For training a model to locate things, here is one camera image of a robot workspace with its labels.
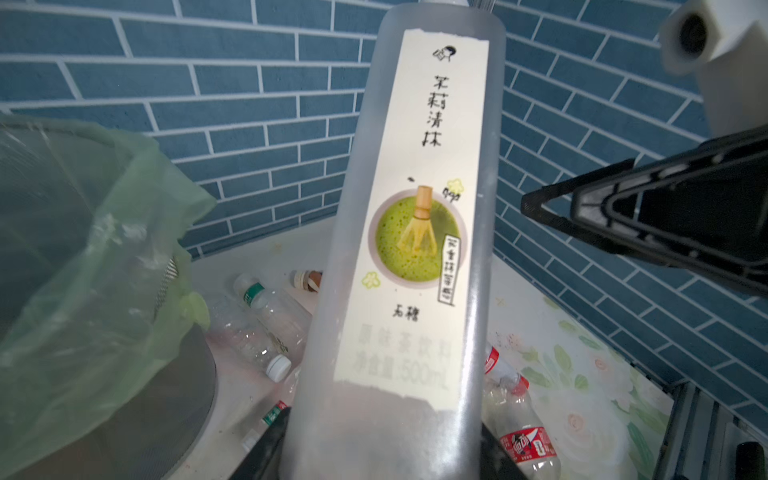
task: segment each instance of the green plastic bag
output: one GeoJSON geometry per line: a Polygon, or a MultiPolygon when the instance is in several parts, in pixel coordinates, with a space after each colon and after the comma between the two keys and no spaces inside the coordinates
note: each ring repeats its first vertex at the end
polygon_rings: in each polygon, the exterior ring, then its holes
{"type": "Polygon", "coordinates": [[[0,117],[0,478],[82,437],[207,310],[177,242],[216,204],[139,134],[0,117]]]}

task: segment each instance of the blue brick wall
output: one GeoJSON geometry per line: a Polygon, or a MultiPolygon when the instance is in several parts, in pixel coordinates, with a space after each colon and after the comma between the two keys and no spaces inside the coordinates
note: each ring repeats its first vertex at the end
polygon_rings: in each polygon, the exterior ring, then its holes
{"type": "MultiPolygon", "coordinates": [[[[219,200],[202,257],[332,216],[379,23],[398,0],[0,5],[0,112],[144,132],[219,200]]],[[[707,139],[660,65],[668,0],[496,2],[507,28],[495,253],[662,385],[691,380],[768,432],[768,301],[608,255],[520,214],[523,193],[707,139]]],[[[567,214],[570,201],[548,204],[567,214]]]]}

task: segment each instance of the bamboo whisk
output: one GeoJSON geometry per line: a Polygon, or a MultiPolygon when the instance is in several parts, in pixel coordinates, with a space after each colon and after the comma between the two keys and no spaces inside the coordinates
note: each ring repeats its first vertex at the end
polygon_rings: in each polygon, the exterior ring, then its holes
{"type": "Polygon", "coordinates": [[[432,221],[429,219],[429,213],[432,209],[432,187],[419,186],[416,191],[416,209],[413,211],[413,218],[408,223],[406,230],[402,233],[397,247],[400,250],[408,250],[410,247],[414,255],[422,254],[422,243],[427,236],[427,251],[429,255],[437,254],[437,240],[435,240],[435,230],[432,228],[432,221]]]}

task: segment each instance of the black hole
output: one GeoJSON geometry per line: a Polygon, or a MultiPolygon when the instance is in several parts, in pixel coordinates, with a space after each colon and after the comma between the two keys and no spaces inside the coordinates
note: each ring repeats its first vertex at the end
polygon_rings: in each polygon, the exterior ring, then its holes
{"type": "Polygon", "coordinates": [[[680,28],[680,45],[686,53],[697,57],[704,51],[707,46],[707,25],[699,15],[689,15],[683,22],[683,27],[680,28]]]}

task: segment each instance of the green matcha tea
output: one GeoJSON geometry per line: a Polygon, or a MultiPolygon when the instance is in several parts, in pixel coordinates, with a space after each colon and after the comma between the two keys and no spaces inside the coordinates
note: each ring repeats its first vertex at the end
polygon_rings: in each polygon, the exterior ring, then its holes
{"type": "Polygon", "coordinates": [[[413,254],[410,250],[400,250],[397,243],[408,223],[413,219],[416,197],[404,198],[384,212],[376,228],[376,249],[379,257],[390,272],[412,282],[429,282],[440,276],[442,243],[445,235],[460,237],[458,226],[451,212],[443,204],[432,201],[430,217],[437,240],[437,254],[429,255],[426,251],[413,254]]]}

